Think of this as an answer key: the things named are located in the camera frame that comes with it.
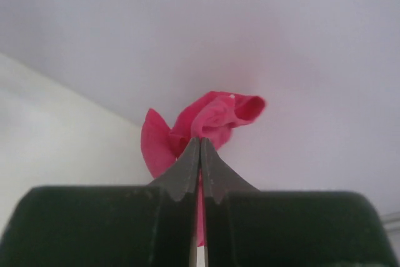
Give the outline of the pink t shirt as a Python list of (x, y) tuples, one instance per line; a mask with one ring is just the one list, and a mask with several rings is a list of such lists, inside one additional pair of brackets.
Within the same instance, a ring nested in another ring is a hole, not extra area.
[(210, 91), (186, 107), (173, 127), (149, 109), (141, 130), (141, 152), (149, 172), (154, 179), (165, 173), (191, 138), (207, 138), (219, 150), (235, 128), (252, 124), (265, 107), (260, 96)]

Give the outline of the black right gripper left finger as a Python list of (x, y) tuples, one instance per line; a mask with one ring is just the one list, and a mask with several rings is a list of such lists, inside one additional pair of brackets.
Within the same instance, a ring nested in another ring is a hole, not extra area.
[(37, 186), (1, 236), (2, 266), (195, 266), (200, 142), (144, 186)]

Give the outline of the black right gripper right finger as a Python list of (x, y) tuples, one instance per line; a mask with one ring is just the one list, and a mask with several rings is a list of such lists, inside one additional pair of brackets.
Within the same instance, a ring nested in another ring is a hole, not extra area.
[(396, 266), (374, 206), (350, 191), (260, 191), (201, 141), (207, 266)]

